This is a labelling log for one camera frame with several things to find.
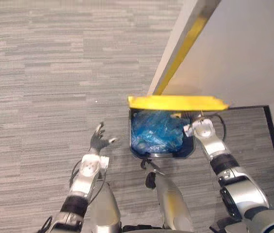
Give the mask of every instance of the trash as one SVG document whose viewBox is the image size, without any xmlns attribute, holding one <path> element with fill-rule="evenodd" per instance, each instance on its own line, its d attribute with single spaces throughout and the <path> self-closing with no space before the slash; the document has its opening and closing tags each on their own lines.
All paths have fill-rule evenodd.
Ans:
<svg viewBox="0 0 274 233">
<path fill-rule="evenodd" d="M 142 110 L 132 118 L 131 146 L 140 154 L 173 153 L 182 148 L 188 119 L 172 118 L 171 111 Z"/>
</svg>

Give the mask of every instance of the floor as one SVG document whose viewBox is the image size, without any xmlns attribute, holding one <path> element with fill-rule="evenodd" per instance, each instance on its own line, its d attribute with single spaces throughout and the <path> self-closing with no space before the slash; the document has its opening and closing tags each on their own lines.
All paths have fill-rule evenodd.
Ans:
<svg viewBox="0 0 274 233">
<path fill-rule="evenodd" d="M 107 175 L 123 225 L 161 226 L 155 191 L 129 151 L 128 95 L 143 95 L 182 1 L 0 1 L 0 232 L 37 231 L 65 199 L 95 126 L 119 141 Z M 274 206 L 274 151 L 262 108 L 222 113 L 226 143 Z M 222 135 L 220 124 L 216 123 Z M 157 163 L 178 185 L 198 232 L 227 216 L 197 147 Z M 89 232 L 90 210 L 83 232 Z"/>
</svg>

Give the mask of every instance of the yellow bin lid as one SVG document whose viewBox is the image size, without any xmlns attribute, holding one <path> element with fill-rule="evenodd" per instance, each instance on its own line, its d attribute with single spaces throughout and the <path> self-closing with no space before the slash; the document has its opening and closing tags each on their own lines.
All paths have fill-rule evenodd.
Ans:
<svg viewBox="0 0 274 233">
<path fill-rule="evenodd" d="M 129 107 L 174 111 L 221 111 L 229 107 L 214 96 L 144 96 L 128 97 Z"/>
</svg>

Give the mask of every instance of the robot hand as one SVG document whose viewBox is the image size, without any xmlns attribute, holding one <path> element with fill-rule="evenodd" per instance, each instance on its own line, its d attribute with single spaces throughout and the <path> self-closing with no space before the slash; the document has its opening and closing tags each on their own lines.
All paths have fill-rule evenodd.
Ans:
<svg viewBox="0 0 274 233">
<path fill-rule="evenodd" d="M 96 128 L 96 130 L 95 130 L 95 132 L 94 132 L 94 134 L 93 134 L 93 136 L 90 140 L 90 149 L 89 149 L 90 154 L 99 155 L 100 150 L 102 148 L 107 147 L 109 144 L 114 143 L 117 140 L 115 137 L 111 138 L 109 140 L 108 139 L 102 139 L 103 133 L 105 131 L 105 130 L 101 130 L 102 127 L 103 127 L 103 122 L 101 122 L 97 126 L 97 128 Z"/>
</svg>

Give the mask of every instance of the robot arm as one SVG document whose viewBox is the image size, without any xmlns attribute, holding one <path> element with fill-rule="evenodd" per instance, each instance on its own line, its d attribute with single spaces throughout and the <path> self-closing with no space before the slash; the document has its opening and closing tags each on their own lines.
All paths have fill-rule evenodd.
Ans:
<svg viewBox="0 0 274 233">
<path fill-rule="evenodd" d="M 212 121 L 199 117 L 184 127 L 187 136 L 201 143 L 221 186 L 220 195 L 230 216 L 243 220 L 251 233 L 263 233 L 274 227 L 274 210 L 254 179 L 231 155 L 225 143 L 216 136 Z"/>
<path fill-rule="evenodd" d="M 51 223 L 48 233 L 71 233 L 80 232 L 83 226 L 84 216 L 87 207 L 93 201 L 93 187 L 99 174 L 106 174 L 109 164 L 109 157 L 100 156 L 100 150 L 110 143 L 116 141 L 115 138 L 103 140 L 101 123 L 91 139 L 89 154 L 83 156 L 78 177 L 73 182 L 62 208 Z"/>
</svg>

